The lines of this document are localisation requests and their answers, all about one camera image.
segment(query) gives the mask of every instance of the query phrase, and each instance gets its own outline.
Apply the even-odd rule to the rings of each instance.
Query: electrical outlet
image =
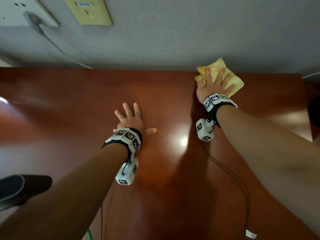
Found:
[[[65,0],[82,25],[112,25],[103,0]]]
[[[0,0],[0,26],[29,26],[24,11],[38,15],[49,27],[58,27],[58,23],[37,0]]]

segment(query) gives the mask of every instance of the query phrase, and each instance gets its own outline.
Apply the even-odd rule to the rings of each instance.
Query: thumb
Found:
[[[203,88],[203,78],[202,78],[202,76],[199,76],[197,78],[197,87],[198,87],[198,89]]]
[[[151,134],[156,133],[156,132],[157,132],[156,128],[149,128],[144,131],[144,133],[146,133],[146,136],[150,136]]]

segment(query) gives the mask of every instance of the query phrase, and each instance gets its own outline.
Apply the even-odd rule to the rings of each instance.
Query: wristband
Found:
[[[238,105],[234,101],[232,101],[226,95],[218,93],[208,96],[203,104],[209,113],[209,119],[212,119],[218,127],[220,127],[220,125],[217,120],[217,111],[221,106],[231,105],[238,108]]]
[[[119,143],[124,145],[128,150],[128,158],[126,162],[131,163],[140,151],[142,134],[140,131],[134,128],[121,128],[114,132],[106,140],[102,148],[111,143]]]

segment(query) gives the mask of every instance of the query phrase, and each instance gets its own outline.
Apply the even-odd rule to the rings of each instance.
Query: fingers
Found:
[[[127,103],[123,103],[123,108],[125,110],[125,113],[127,115],[127,117],[132,117],[133,114],[131,112],[131,109],[129,108],[129,105]]]
[[[121,122],[123,121],[123,119],[126,118],[126,117],[124,117],[124,116],[122,115],[122,113],[120,113],[119,110],[116,110],[114,113],[115,113],[115,115],[119,118],[119,120],[120,120]]]
[[[156,128],[149,128],[149,129],[146,129],[144,132],[146,133],[146,136],[150,136],[151,134],[156,133],[157,129]]]
[[[202,76],[199,76],[198,79],[197,79],[197,88],[198,88],[198,89],[203,88],[203,79],[202,79]]]
[[[134,116],[141,117],[139,105],[137,103],[134,103],[133,107],[134,107]]]
[[[216,81],[214,82],[214,83],[217,84],[218,86],[220,86],[221,83],[222,83],[223,75],[224,75],[225,71],[226,71],[226,68],[222,68],[222,69],[219,71],[219,74],[218,74],[218,76],[217,76],[217,79],[216,79]]]
[[[211,72],[208,66],[205,68],[205,81],[207,84],[212,84]]]
[[[225,91],[225,94],[227,97],[229,97],[229,94],[232,92],[232,90],[234,90],[236,88],[235,84],[230,85],[230,87],[228,87],[228,89]]]
[[[230,73],[228,73],[228,74],[226,75],[226,78],[223,79],[223,81],[222,81],[222,83],[221,83],[221,87],[223,88],[223,90],[225,90],[225,88],[226,88],[226,86],[227,86],[227,84],[228,84],[228,82],[230,81],[230,79],[231,79],[232,76],[233,76],[233,73],[230,72]]]

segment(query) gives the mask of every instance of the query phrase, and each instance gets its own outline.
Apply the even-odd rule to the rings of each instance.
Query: gray wall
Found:
[[[40,0],[46,34],[95,68],[189,70],[223,57],[235,72],[320,71],[320,0],[105,0],[113,26],[82,26],[64,0]],[[27,27],[0,27],[23,66],[77,67]]]

